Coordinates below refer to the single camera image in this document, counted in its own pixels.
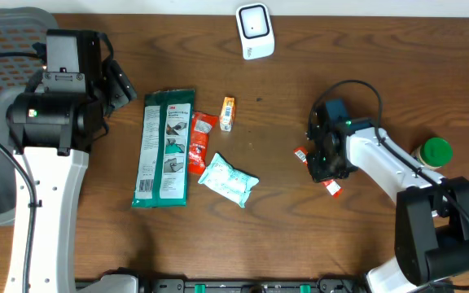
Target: plastic packaging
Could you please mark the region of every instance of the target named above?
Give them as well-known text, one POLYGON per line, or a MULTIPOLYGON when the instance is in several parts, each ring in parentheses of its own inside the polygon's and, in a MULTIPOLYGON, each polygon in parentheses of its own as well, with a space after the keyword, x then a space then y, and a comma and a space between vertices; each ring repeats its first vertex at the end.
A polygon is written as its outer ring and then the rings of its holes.
POLYGON ((199 184, 205 184, 211 190, 234 201, 241 208, 245 208, 251 188, 259 181, 258 178, 235 170, 220 154, 216 153, 211 164, 200 177, 199 184))
POLYGON ((193 113, 191 144, 189 148, 189 173, 202 175, 205 170, 205 155, 208 152, 209 131, 218 122, 218 117, 201 112, 193 113))
POLYGON ((186 205, 194 90, 147 94, 134 208, 186 205))

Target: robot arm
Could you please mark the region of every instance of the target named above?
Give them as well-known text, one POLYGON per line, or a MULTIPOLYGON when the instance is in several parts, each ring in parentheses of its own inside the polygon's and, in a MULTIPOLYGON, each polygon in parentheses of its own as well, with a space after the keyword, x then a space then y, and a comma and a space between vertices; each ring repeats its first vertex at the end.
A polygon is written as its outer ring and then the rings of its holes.
POLYGON ((372 293, 410 292, 469 271, 469 225, 441 193, 447 190, 469 215, 469 181, 446 179, 424 168, 393 143, 384 129, 378 129, 384 139, 380 142, 372 121, 351 119, 340 99, 326 102, 316 114, 319 125, 311 138, 317 150, 307 156, 314 181, 346 178, 360 168, 397 204, 396 257, 366 275, 368 289, 372 293), (449 224, 436 229, 434 216, 449 217, 449 224))
MULTIPOLYGON (((136 99, 106 35, 49 30, 44 93, 25 91, 7 110, 15 159, 35 183, 37 207, 16 175, 15 228, 5 292, 76 291, 73 245, 77 203, 95 134, 104 117, 136 99), (111 52, 101 61, 100 41, 111 52), (30 213, 35 212, 35 221, 30 213), (32 240, 27 235, 32 231, 32 240), (27 247, 31 248, 29 260, 27 247)), ((138 279, 110 275, 84 292, 138 292, 138 279)))

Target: white motion sensor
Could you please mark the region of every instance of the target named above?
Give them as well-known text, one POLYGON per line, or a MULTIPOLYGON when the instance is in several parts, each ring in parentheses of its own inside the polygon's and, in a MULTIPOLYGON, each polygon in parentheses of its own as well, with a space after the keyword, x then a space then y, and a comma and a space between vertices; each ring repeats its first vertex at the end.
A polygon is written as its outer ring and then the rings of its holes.
POLYGON ((236 22, 246 60, 266 57, 274 52, 273 26, 263 3, 253 3, 236 10, 236 22))

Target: white wet wipe pack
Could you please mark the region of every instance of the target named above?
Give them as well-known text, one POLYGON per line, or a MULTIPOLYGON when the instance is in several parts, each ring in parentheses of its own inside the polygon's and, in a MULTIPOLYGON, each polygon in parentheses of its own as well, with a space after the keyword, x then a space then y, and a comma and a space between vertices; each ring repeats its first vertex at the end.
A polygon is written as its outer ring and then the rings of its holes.
POLYGON ((251 194, 251 188, 260 180, 234 169, 220 154, 216 153, 211 164, 205 169, 199 179, 199 184, 205 184, 211 190, 234 201, 241 208, 251 194))

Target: green package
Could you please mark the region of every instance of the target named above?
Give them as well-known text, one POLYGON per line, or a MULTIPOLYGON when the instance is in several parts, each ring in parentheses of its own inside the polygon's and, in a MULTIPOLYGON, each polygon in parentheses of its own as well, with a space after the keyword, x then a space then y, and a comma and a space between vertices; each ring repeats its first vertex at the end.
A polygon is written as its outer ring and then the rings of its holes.
POLYGON ((134 208, 186 206, 195 90, 147 94, 134 208))

